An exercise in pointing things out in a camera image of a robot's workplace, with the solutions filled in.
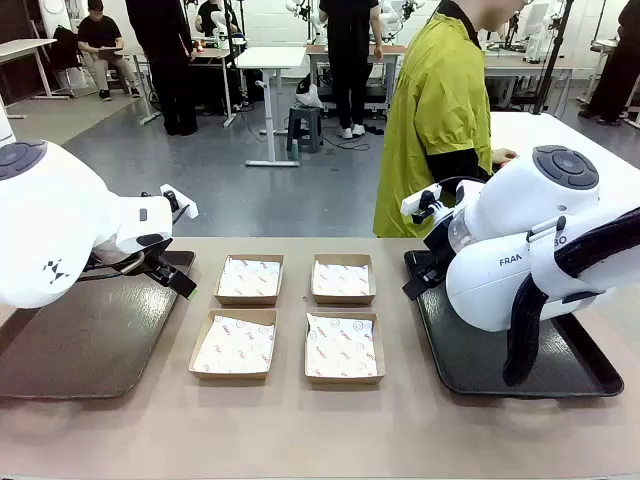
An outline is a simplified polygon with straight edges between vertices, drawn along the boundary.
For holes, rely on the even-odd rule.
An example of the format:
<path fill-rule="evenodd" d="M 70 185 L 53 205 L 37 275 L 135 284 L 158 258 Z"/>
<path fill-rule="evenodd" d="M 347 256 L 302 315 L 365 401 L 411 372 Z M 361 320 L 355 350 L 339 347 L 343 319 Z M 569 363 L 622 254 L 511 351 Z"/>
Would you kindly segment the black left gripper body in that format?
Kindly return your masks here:
<path fill-rule="evenodd" d="M 166 261 L 157 251 L 144 251 L 141 273 L 147 275 L 157 283 L 169 283 L 176 272 L 175 267 Z"/>

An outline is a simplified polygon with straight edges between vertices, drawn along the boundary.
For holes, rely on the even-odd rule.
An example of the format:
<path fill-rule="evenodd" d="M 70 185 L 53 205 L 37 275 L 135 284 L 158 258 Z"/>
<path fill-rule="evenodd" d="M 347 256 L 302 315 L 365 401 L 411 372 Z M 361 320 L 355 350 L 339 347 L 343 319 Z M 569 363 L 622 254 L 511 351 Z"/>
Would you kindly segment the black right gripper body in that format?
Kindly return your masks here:
<path fill-rule="evenodd" d="M 437 274 L 445 274 L 456 253 L 449 240 L 449 225 L 453 213 L 441 215 L 434 220 L 433 228 L 424 238 L 424 244 L 434 257 L 433 269 Z"/>

